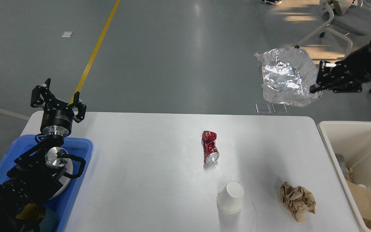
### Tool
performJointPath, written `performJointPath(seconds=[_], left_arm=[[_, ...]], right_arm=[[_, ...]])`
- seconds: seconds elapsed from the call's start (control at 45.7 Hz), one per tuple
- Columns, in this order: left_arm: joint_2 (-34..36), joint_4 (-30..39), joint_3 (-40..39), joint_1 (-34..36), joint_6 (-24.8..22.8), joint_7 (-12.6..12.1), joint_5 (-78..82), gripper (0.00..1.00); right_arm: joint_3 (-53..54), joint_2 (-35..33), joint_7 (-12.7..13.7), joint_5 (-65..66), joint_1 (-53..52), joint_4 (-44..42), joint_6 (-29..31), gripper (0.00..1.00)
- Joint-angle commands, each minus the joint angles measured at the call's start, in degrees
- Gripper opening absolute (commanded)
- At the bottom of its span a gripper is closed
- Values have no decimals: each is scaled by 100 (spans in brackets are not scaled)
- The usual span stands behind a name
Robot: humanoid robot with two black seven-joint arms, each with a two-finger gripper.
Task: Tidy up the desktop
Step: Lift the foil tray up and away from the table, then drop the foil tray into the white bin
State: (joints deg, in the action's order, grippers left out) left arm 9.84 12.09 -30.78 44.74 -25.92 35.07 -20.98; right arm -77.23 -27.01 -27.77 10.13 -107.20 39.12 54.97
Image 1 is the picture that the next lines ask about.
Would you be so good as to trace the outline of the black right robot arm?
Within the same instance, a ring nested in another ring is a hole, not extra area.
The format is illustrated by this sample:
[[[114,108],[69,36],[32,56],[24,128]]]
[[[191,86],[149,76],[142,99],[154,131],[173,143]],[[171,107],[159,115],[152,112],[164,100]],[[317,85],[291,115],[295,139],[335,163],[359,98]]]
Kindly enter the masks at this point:
[[[310,86],[309,92],[361,92],[362,84],[368,82],[371,82],[371,40],[343,60],[335,63],[321,61],[316,83]]]

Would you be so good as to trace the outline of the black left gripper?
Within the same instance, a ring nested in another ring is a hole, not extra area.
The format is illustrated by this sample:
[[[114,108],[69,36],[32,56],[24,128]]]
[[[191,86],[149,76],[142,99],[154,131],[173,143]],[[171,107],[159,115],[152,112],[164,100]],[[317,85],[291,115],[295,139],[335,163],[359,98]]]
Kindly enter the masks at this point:
[[[59,135],[67,137],[71,134],[72,122],[84,120],[87,106],[80,101],[80,92],[74,93],[70,105],[57,106],[56,97],[50,91],[51,79],[47,78],[43,85],[37,85],[31,94],[31,107],[43,108],[40,132],[43,135]]]

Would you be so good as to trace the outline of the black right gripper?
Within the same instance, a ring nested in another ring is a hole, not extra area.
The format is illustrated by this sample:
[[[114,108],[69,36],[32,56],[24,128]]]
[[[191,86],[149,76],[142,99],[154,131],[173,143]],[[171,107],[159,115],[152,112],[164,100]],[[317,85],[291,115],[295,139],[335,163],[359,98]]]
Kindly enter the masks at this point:
[[[360,93],[362,84],[356,81],[346,83],[346,70],[361,82],[371,82],[371,41],[369,44],[350,53],[340,62],[319,62],[316,83],[309,87],[310,93],[332,90],[333,93]]]

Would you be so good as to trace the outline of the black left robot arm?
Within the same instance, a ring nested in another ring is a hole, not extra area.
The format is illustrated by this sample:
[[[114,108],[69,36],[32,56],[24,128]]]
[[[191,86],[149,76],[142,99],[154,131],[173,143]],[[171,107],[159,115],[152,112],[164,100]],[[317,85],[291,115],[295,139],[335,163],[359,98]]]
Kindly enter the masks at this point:
[[[84,120],[86,105],[78,91],[70,104],[57,99],[50,83],[48,78],[32,90],[30,106],[43,109],[36,145],[14,160],[15,166],[6,173],[9,179],[0,184],[0,232],[21,231],[24,225],[17,216],[28,204],[42,206],[63,187],[61,177],[76,179],[84,172],[86,160],[69,154],[62,145],[72,123]]]

